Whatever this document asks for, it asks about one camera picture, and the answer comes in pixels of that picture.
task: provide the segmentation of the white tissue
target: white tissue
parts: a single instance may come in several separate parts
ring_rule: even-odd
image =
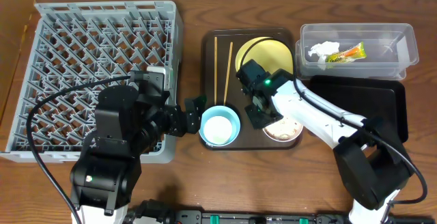
[[[334,53],[339,52],[340,43],[338,42],[323,42],[321,44],[315,44],[308,51],[308,55],[312,56],[314,53],[319,56],[318,66],[322,70],[326,69],[326,57]]]

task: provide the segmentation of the clear plastic container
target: clear plastic container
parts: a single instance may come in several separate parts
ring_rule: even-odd
[[[296,60],[301,78],[317,74],[402,80],[405,69],[419,62],[417,43],[411,25],[405,23],[310,24],[300,29]],[[340,43],[345,51],[364,42],[367,57],[351,63],[325,63],[319,67],[316,54],[308,52],[325,41]]]

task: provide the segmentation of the dish rack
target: dish rack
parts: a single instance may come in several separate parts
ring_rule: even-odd
[[[5,152],[19,163],[35,162],[26,138],[30,110],[60,90],[126,76],[148,66],[165,68],[170,97],[176,104],[178,66],[182,57],[182,19],[172,1],[37,3],[41,19]],[[96,129],[94,109],[100,91],[112,82],[70,92],[44,105],[33,122],[33,138],[46,163],[76,161],[84,138]],[[142,163],[168,163],[176,138],[165,135]]]

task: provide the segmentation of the wooden surface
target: wooden surface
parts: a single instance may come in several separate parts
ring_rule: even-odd
[[[0,0],[0,120],[35,0]]]
[[[421,204],[396,206],[393,213],[437,218],[437,0],[172,1],[185,25],[180,100],[200,92],[201,39],[209,30],[286,27],[296,40],[305,23],[410,23],[420,62],[407,69],[407,78],[402,81],[410,131],[406,147],[428,182],[429,195]],[[1,148],[9,135],[37,20],[37,15],[32,16],[12,83],[0,127]],[[48,166],[67,192],[72,165]],[[211,152],[199,143],[197,135],[187,135],[178,139],[171,163],[143,165],[142,169],[131,206],[150,198],[173,206],[245,212],[346,212],[352,205],[330,148],[307,132],[298,147],[282,152]],[[67,206],[35,163],[0,160],[0,177],[0,223],[71,222]],[[398,199],[420,194],[419,181],[413,177]]]

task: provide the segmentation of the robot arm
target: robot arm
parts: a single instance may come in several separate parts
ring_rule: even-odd
[[[363,126],[361,121],[363,121],[365,117],[362,115],[352,114],[336,107],[308,90],[300,80],[295,81],[297,81],[298,88],[302,90],[311,101],[323,106],[331,113],[341,114],[345,119],[353,121],[359,126]],[[272,102],[280,114],[293,117],[332,149],[339,145],[341,137],[350,137],[356,132],[356,129],[342,125],[341,122],[320,112],[307,101],[300,98],[291,81],[286,82],[278,88],[276,95],[272,97]],[[367,145],[364,145],[361,149],[365,150],[366,147]],[[384,204],[378,210],[369,210],[362,206],[357,200],[354,200],[353,208],[349,214],[350,222],[353,224],[379,224],[384,218],[388,202],[393,200],[398,193],[399,190],[393,191],[384,200]]]
[[[342,117],[359,126],[363,125],[361,121],[365,117],[362,115],[355,115],[336,107],[308,90],[300,80],[295,81],[297,81],[298,88],[313,102],[317,102],[331,113],[341,114]],[[356,132],[355,128],[344,126],[341,122],[320,112],[303,100],[294,88],[292,81],[287,81],[277,89],[277,93],[272,97],[272,103],[281,115],[294,118],[332,149],[339,144],[341,137],[349,137]]]
[[[412,172],[398,155],[301,98],[293,82],[311,102],[378,135],[409,159],[397,133],[388,123],[344,111],[308,90],[290,73],[277,70],[270,74],[254,60],[245,63],[237,77],[243,84],[243,92],[252,100],[245,110],[254,129],[263,128],[284,116],[296,119],[333,149],[343,185],[354,198],[350,221],[353,224],[385,221],[387,203],[405,186]],[[375,145],[378,149],[366,157],[363,150]]]
[[[133,72],[131,82],[138,90],[116,85],[99,93],[96,129],[86,136],[70,174],[71,201],[83,223],[122,223],[141,175],[140,155],[163,134],[182,137],[199,130],[206,99],[186,99],[186,112],[165,104],[169,92],[164,77],[159,72]],[[147,213],[155,215],[150,210],[156,205],[147,203]],[[169,215],[170,222],[163,224],[173,224],[171,220],[174,223]]]

